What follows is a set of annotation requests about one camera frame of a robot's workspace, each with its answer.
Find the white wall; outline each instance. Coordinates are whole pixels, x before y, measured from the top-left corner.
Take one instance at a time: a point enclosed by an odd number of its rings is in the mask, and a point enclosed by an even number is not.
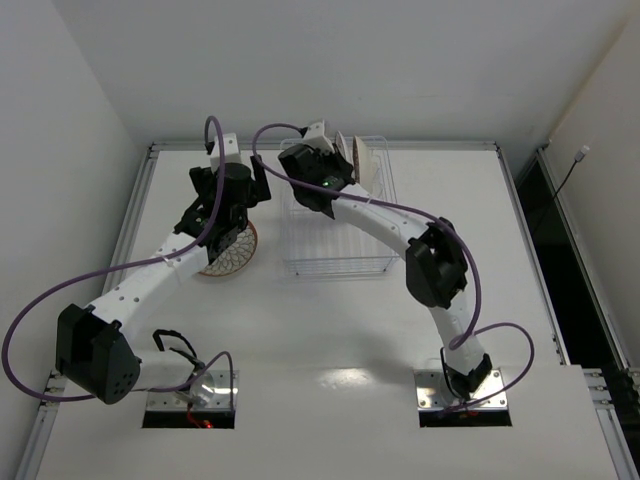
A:
[[[244,137],[325,117],[498,140],[518,170],[633,0],[53,1],[147,142],[200,140],[212,112]]]
[[[577,98],[548,149],[556,185],[584,144],[591,152],[561,194],[609,300],[629,359],[640,365],[640,14]]]
[[[140,155],[49,0],[0,4],[0,334],[36,295],[109,263]],[[102,280],[25,319],[11,350],[28,385],[53,366],[57,313]],[[0,374],[0,478],[13,478],[37,401]]]

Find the white table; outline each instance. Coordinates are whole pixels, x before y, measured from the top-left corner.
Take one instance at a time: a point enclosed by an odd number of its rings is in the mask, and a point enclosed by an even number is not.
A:
[[[277,151],[263,156],[277,164]],[[235,430],[141,429],[144,394],[62,405],[38,478],[616,478],[582,370],[560,364],[496,152],[390,157],[399,202],[452,220],[473,252],[480,326],[515,321],[534,338],[534,369],[508,394],[513,427],[419,427],[412,370],[433,366],[440,342],[406,290],[404,264],[367,280],[283,279],[279,196],[289,187],[270,178],[275,201],[250,210],[259,244],[249,266],[192,279],[138,345],[150,347],[162,327],[180,330],[203,358],[231,351],[240,371]],[[160,152],[131,258],[154,252],[193,199],[189,168],[206,164],[200,152]],[[526,362],[516,331],[481,341],[507,381]]]

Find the dish rack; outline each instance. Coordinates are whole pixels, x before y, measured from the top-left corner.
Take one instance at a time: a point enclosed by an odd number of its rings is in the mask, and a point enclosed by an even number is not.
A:
[[[380,136],[360,137],[377,166],[373,182],[374,198],[396,202],[387,140]],[[352,138],[347,138],[351,145]],[[285,150],[300,139],[284,140]],[[303,207],[293,189],[282,194],[282,257],[288,275],[374,275],[386,272],[399,256],[369,234],[347,223]]]

